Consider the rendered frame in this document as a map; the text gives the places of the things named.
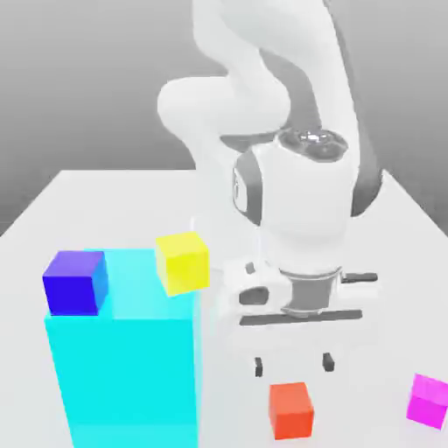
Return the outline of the small orange cube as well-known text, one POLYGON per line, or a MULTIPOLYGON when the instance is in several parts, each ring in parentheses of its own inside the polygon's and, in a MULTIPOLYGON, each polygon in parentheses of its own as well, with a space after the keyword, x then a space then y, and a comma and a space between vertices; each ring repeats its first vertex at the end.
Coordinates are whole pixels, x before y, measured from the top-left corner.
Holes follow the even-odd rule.
POLYGON ((314 407, 304 382, 269 386, 269 420, 275 440, 312 435, 314 407))

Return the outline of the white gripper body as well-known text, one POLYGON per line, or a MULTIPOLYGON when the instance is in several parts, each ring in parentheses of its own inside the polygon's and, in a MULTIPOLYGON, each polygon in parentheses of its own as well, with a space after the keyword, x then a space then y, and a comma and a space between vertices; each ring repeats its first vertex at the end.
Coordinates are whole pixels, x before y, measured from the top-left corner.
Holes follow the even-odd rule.
POLYGON ((363 331, 360 309, 330 310, 316 314, 244 315, 237 326, 237 352, 257 356, 283 349, 330 351, 349 346, 363 331))

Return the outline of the large cyan box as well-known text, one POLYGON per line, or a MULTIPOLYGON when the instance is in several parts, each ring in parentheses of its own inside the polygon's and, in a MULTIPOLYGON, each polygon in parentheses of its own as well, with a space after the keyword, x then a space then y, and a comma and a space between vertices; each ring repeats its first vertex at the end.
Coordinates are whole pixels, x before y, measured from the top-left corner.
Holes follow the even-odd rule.
POLYGON ((198 448, 200 311, 168 297, 150 249, 104 249, 97 315, 45 317, 73 448, 198 448))

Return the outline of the small yellow cube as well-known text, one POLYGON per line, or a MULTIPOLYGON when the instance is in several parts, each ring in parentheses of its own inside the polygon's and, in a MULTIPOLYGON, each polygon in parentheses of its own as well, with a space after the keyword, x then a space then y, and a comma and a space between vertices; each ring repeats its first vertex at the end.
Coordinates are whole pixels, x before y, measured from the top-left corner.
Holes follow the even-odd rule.
POLYGON ((209 286, 209 251, 197 232, 159 236, 155 243, 157 274, 168 297, 209 286))

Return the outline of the small magenta cube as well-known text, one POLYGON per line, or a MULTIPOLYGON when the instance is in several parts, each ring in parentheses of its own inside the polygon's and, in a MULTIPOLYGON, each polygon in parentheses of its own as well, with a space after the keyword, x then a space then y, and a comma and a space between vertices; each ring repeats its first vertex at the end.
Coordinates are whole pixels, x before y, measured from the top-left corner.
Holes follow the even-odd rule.
POLYGON ((448 412, 448 383, 415 374, 406 417, 414 422, 441 430, 448 412))

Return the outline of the small blue cube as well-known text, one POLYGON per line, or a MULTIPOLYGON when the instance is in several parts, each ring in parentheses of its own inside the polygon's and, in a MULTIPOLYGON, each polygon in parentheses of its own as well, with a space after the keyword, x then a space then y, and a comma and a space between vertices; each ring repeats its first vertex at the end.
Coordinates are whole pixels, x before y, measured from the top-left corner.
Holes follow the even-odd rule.
POLYGON ((53 316, 97 315, 109 293, 103 251, 61 250, 42 279, 53 316))

